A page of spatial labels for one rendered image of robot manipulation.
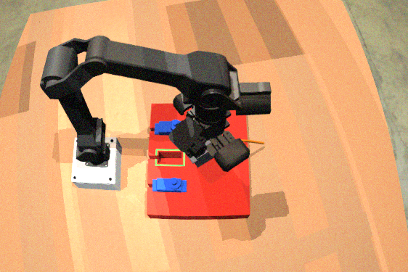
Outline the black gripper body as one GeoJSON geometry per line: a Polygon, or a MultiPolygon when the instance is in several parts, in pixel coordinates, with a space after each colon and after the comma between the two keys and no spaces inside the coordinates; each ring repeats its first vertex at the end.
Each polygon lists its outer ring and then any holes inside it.
{"type": "Polygon", "coordinates": [[[227,110],[227,113],[220,121],[207,123],[196,115],[195,104],[183,103],[182,93],[174,97],[173,106],[181,116],[184,115],[185,111],[191,108],[190,112],[194,115],[196,121],[205,126],[204,131],[211,131],[213,137],[209,140],[217,150],[214,159],[223,171],[228,172],[249,158],[250,150],[242,139],[234,138],[230,131],[225,131],[225,129],[230,127],[227,118],[232,116],[232,113],[229,110],[227,110]]]}

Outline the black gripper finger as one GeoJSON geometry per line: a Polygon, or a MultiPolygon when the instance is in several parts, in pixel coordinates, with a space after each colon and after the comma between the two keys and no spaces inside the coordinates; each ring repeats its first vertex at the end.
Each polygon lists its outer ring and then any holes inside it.
{"type": "Polygon", "coordinates": [[[217,150],[215,149],[215,147],[212,145],[212,143],[210,143],[209,145],[207,145],[207,151],[210,153],[210,155],[212,157],[214,157],[215,153],[217,152],[217,150]]]}

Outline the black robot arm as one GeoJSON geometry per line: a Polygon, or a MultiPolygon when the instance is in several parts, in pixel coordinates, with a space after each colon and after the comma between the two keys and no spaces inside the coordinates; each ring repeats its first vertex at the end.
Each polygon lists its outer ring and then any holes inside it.
{"type": "MultiPolygon", "coordinates": [[[[48,51],[40,87],[62,105],[77,133],[76,160],[89,167],[108,167],[110,144],[105,143],[103,118],[92,117],[81,88],[104,73],[175,87],[183,94],[183,103],[195,104],[196,115],[207,123],[220,121],[227,110],[236,110],[236,116],[272,111],[270,82],[239,83],[237,69],[221,54],[175,54],[111,41],[104,35],[72,38],[48,51]],[[78,65],[83,52],[85,61],[78,65]]],[[[189,158],[198,158],[213,137],[204,129],[187,111],[169,139],[189,158]]]]}

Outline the red flat rectangular plate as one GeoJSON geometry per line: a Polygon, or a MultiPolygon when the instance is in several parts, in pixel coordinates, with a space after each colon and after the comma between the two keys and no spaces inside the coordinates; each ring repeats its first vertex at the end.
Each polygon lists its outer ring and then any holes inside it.
{"type": "MultiPolygon", "coordinates": [[[[248,159],[228,172],[214,158],[198,168],[169,139],[187,111],[181,116],[173,103],[151,104],[147,216],[172,220],[248,218],[248,159]]],[[[236,116],[236,110],[230,112],[230,127],[225,131],[248,140],[246,116],[236,116]]]]}

